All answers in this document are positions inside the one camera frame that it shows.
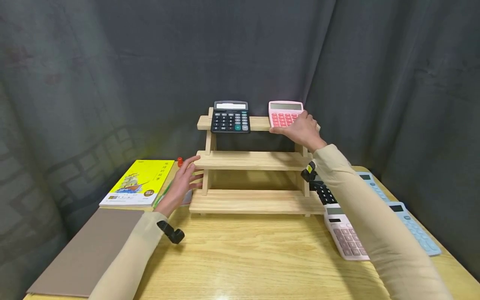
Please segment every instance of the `black clip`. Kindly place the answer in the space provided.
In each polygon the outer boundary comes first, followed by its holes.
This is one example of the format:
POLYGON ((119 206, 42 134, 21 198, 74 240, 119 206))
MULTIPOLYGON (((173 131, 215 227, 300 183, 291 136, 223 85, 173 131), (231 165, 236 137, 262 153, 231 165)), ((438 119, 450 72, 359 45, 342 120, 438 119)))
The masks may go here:
POLYGON ((301 177, 306 181, 310 182, 315 179, 317 172, 315 172, 315 163, 313 161, 308 163, 308 166, 300 173, 301 177))
POLYGON ((168 239, 174 244, 180 243, 181 240, 185 237, 185 233, 183 233, 181 229, 178 228, 177 230, 173 230, 173 227, 170 226, 170 224, 165 221, 160 221, 156 225, 165 233, 168 239))

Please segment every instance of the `green pen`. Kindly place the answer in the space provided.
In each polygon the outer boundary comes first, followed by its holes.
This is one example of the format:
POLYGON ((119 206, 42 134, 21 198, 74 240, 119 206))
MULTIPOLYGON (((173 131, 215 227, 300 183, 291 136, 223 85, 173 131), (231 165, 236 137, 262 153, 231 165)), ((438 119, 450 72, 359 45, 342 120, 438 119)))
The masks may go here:
POLYGON ((165 194, 168 192, 168 189, 170 188, 170 185, 172 185, 172 182, 173 181, 170 181, 170 183, 168 184, 167 188, 163 191, 163 194, 158 197, 154 202, 153 202, 153 209, 156 208, 156 206, 160 203, 160 201, 162 201, 163 197, 165 196, 165 194))

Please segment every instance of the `gray curtain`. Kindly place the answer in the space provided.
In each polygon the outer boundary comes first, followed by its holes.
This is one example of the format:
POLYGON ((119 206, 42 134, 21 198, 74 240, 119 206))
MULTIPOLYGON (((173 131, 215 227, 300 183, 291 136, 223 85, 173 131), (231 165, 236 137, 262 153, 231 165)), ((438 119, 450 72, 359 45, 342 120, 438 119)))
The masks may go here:
MULTIPOLYGON (((0 1, 0 298, 24 291, 138 158, 204 148, 198 116, 303 101, 472 272, 477 1, 0 1)), ((280 136, 220 149, 291 150, 280 136)))

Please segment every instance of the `yellow book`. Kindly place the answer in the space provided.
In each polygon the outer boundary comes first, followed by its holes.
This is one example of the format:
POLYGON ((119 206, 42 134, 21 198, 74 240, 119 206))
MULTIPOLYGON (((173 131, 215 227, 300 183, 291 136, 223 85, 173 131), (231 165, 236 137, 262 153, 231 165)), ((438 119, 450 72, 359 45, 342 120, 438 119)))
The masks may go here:
POLYGON ((151 206, 172 169, 173 160, 135 160, 100 206, 151 206))

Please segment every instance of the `gray folder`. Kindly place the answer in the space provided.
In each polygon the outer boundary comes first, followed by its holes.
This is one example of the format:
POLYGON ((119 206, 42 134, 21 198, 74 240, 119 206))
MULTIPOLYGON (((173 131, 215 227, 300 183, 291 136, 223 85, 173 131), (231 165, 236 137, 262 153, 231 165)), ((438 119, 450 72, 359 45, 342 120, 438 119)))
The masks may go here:
POLYGON ((99 208, 27 292, 89 297, 143 213, 99 208))

